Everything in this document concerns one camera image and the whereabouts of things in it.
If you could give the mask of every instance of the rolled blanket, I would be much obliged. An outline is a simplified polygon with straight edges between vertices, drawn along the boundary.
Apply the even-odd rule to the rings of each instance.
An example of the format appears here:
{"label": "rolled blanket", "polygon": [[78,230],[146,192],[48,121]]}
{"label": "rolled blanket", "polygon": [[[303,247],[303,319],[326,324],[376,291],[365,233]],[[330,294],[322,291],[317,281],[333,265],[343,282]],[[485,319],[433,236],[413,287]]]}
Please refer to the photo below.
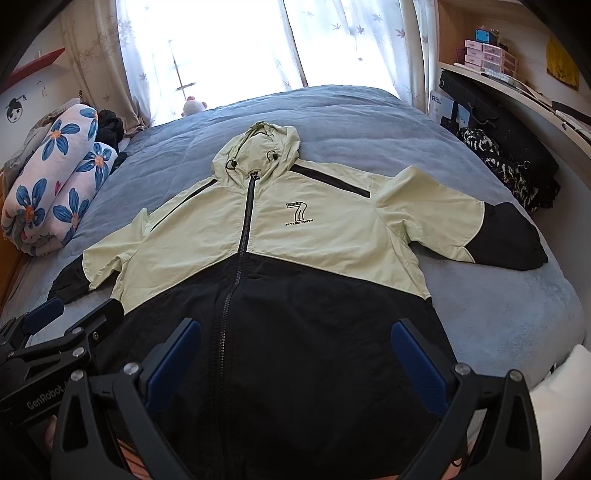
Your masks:
{"label": "rolled blanket", "polygon": [[35,255],[47,212],[62,185],[90,151],[98,128],[95,109],[74,105],[52,124],[10,190],[2,208],[2,231],[20,250]]}
{"label": "rolled blanket", "polygon": [[61,188],[47,212],[39,239],[31,246],[31,255],[45,255],[67,244],[86,213],[96,192],[109,176],[117,153],[108,145],[95,142]]}
{"label": "rolled blanket", "polygon": [[47,136],[53,122],[55,122],[56,119],[70,107],[78,105],[79,103],[80,98],[78,97],[68,100],[66,103],[37,121],[31,130],[29,130],[25,143],[23,143],[22,147],[4,164],[2,168],[4,174],[2,177],[3,204],[19,173],[33,156],[35,150],[39,148],[39,145],[41,145],[41,142]]}

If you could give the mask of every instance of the pink stuffed toy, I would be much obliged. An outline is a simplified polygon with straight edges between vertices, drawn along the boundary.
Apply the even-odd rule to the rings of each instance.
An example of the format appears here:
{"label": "pink stuffed toy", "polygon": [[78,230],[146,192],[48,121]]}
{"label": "pink stuffed toy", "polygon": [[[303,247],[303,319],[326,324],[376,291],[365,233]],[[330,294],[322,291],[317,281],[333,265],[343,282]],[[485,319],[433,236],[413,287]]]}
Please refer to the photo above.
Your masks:
{"label": "pink stuffed toy", "polygon": [[190,95],[187,97],[181,116],[194,115],[204,110],[207,110],[207,104],[205,102],[198,102],[193,95]]}

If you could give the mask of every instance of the blanket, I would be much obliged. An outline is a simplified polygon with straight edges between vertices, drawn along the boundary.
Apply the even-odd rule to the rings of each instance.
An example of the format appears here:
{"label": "blanket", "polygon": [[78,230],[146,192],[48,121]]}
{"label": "blanket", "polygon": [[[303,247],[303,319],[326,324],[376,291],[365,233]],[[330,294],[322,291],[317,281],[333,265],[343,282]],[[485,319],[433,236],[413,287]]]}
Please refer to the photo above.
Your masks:
{"label": "blanket", "polygon": [[66,245],[76,233],[92,199],[109,176],[114,150],[95,142],[53,201],[35,242],[35,254],[45,255]]}
{"label": "blanket", "polygon": [[70,107],[52,124],[21,170],[2,208],[3,233],[20,250],[35,256],[39,242],[47,245],[43,226],[48,211],[80,160],[92,154],[97,128],[95,109],[86,105]]}

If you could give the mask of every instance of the curtain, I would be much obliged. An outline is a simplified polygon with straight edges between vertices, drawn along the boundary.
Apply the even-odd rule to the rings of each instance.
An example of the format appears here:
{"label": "curtain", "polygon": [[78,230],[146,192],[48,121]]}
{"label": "curtain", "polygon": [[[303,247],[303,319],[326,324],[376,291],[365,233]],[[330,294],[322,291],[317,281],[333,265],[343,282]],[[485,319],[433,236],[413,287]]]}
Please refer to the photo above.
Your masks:
{"label": "curtain", "polygon": [[303,86],[277,0],[118,0],[131,95],[153,125]]}
{"label": "curtain", "polygon": [[434,0],[116,0],[116,13],[129,97],[148,125],[179,118],[189,95],[212,108],[365,85],[425,112],[435,87]]}
{"label": "curtain", "polygon": [[413,0],[285,0],[285,6],[309,85],[378,87],[425,110]]}
{"label": "curtain", "polygon": [[66,53],[83,98],[98,110],[114,111],[123,119],[127,134],[146,128],[129,91],[115,0],[74,0],[60,14]]}
{"label": "curtain", "polygon": [[414,0],[414,8],[417,13],[418,29],[421,35],[421,45],[423,48],[425,105],[427,108],[431,92],[438,87],[437,40],[439,36],[437,35],[437,17],[434,1],[435,0]]}

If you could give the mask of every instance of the cardboard box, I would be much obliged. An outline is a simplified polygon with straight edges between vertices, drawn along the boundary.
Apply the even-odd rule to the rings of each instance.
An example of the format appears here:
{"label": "cardboard box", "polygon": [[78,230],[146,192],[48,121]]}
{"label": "cardboard box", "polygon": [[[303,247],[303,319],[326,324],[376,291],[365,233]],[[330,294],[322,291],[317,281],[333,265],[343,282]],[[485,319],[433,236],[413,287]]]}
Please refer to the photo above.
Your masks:
{"label": "cardboard box", "polygon": [[[433,120],[437,125],[441,125],[441,119],[452,118],[453,100],[448,98],[445,94],[440,92],[431,91],[429,97],[429,109],[427,116]],[[460,128],[468,126],[468,120],[470,119],[470,112],[466,110],[462,105],[457,106],[457,118],[456,121],[460,125]]]}

